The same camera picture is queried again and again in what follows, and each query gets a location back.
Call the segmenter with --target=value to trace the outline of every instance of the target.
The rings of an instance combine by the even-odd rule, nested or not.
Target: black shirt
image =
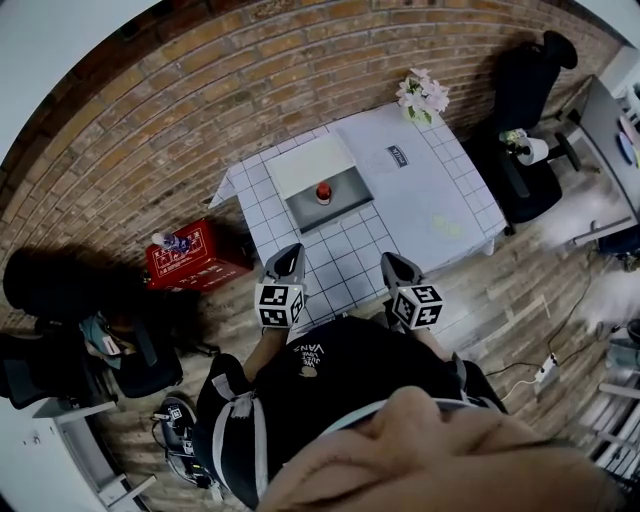
[[[464,365],[466,394],[486,397],[504,411],[480,369],[469,362]],[[236,395],[254,391],[262,402],[269,480],[334,422],[389,398],[401,387],[418,386],[434,398],[463,398],[454,363],[443,362],[426,345],[406,334],[353,317],[321,325],[286,345],[258,372],[253,385],[244,377],[240,363],[223,354],[214,360],[198,398],[194,432],[196,456],[214,478],[212,435],[227,400],[211,381],[221,373],[227,375]],[[225,478],[236,496],[250,507],[257,506],[253,439],[252,420],[228,420],[222,452]],[[233,466],[229,472],[227,462]]]

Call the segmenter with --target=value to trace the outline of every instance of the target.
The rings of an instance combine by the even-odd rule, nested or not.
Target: paper roll
[[[521,139],[518,146],[529,148],[529,154],[518,155],[518,160],[522,165],[533,165],[549,155],[549,146],[542,139]]]

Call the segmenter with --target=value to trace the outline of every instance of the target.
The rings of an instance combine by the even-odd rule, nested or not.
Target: chair armrest
[[[509,154],[506,151],[498,151],[498,160],[500,161],[500,165],[504,170],[507,180],[515,190],[516,194],[518,194],[518,197],[521,197],[522,199],[529,197],[531,192],[529,192],[529,189],[518,172],[518,169],[513,165],[511,158],[509,158]]]
[[[158,362],[158,354],[156,354],[156,349],[149,337],[149,331],[147,331],[147,328],[140,317],[133,317],[132,323],[133,331],[136,333],[138,347],[140,347],[140,352],[142,352],[147,365],[153,366]]]

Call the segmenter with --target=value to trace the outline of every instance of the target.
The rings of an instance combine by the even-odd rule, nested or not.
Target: flower vase
[[[418,108],[411,108],[411,110],[409,110],[410,107],[401,108],[402,115],[407,121],[411,121],[412,123],[431,124],[432,116],[429,111]]]

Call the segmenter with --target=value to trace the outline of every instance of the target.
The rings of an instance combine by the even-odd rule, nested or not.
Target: black office chair
[[[28,338],[0,333],[0,396],[16,409],[43,398],[92,405],[109,394],[92,359],[77,328]]]
[[[41,325],[77,326],[98,311],[129,318],[137,351],[113,370],[125,396],[146,396],[181,381],[182,366],[172,343],[175,316],[160,307],[162,292],[145,290],[135,275],[93,268],[72,257],[19,250],[9,259],[3,287],[9,304],[38,317]]]
[[[553,31],[544,33],[544,45],[523,43],[498,58],[493,113],[463,145],[511,224],[536,218],[562,197],[550,160],[568,156],[576,170],[580,161],[566,138],[556,134],[558,146],[549,156],[524,166],[516,158],[517,150],[500,142],[498,136],[538,124],[560,69],[573,69],[577,64],[573,44]]]

